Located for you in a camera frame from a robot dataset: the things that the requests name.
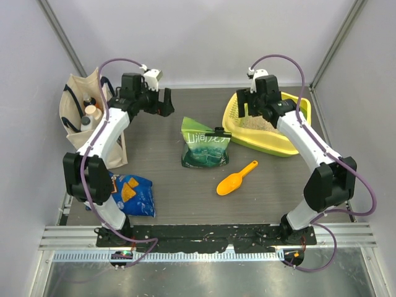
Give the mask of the black bag clip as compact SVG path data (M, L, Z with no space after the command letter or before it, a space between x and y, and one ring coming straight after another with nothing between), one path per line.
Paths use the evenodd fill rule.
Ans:
M213 137L226 137L231 138L232 133L226 132L223 127L216 127L212 131L207 131L205 133L206 136L213 136Z

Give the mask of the green cat litter bag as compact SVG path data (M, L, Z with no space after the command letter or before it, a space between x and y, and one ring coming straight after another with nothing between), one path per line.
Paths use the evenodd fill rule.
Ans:
M212 131L196 120L184 117L181 134L184 139L181 164L185 168L215 168L229 163L228 145L231 138L206 136Z

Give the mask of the yellow plastic scoop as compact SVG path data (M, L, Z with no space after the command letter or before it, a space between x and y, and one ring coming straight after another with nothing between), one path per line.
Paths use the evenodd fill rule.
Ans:
M243 183L243 178L258 166L259 162L254 160L245 166L241 171L232 173L222 180L217 188L216 193L219 196L225 196L237 190Z

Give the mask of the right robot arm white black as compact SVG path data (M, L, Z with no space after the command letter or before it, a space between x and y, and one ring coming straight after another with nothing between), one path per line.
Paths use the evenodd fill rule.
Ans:
M292 99L282 99L278 80L260 69L249 75L250 88L237 90L238 116L260 116L297 149L311 171L303 200L282 216L279 237L286 244L299 240L309 225L326 210L350 200L355 191L357 164L329 147L307 123Z

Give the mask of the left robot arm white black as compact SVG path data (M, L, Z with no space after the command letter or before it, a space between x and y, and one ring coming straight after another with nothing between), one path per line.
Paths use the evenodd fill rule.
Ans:
M162 72L149 69L142 74L125 73L121 87L104 100L104 115L92 135L75 153L63 158L67 193L88 204L101 222L97 234L110 245L127 246L135 240L132 226L112 197L113 183L106 160L117 140L141 112L163 117L174 112L171 90L160 96Z

